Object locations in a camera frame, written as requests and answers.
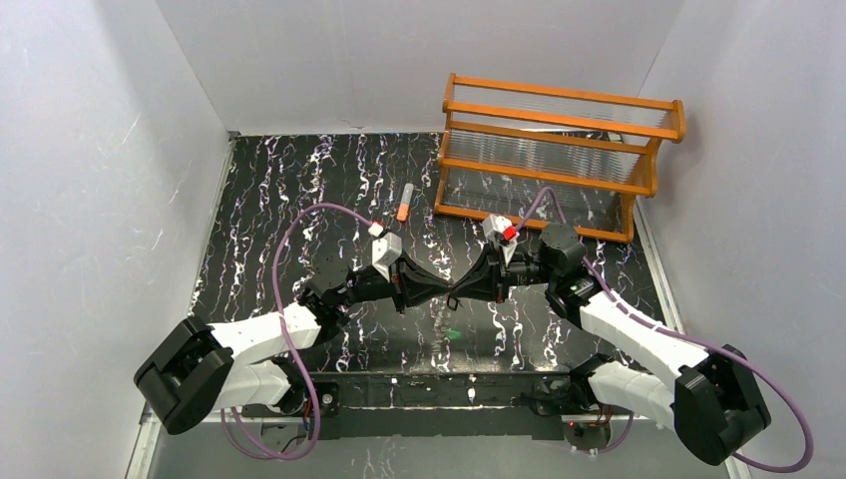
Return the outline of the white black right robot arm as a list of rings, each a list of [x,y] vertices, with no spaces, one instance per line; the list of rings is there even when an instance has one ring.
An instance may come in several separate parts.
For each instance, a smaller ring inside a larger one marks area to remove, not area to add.
[[[570,373],[568,396],[577,405],[620,406],[675,432],[700,461],[718,465],[766,429],[771,416],[752,372],[726,355],[673,337],[661,323],[636,321],[634,308],[606,292],[584,264],[576,230],[546,225],[526,249],[505,217],[483,223],[487,240],[471,269],[452,287],[448,305],[462,299],[504,301],[514,286],[542,284],[550,309],[634,359],[631,369],[598,355]]]

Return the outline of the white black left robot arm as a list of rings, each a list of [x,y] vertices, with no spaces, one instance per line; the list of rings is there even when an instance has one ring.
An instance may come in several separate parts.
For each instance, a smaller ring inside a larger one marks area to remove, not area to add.
[[[221,323],[185,318],[142,363],[134,383],[172,435],[221,409],[286,407],[303,397],[306,386],[284,356],[332,339],[348,323],[350,306],[389,298],[403,311],[450,288],[447,279],[407,254],[387,267],[360,269],[340,258],[325,259],[283,311]]]

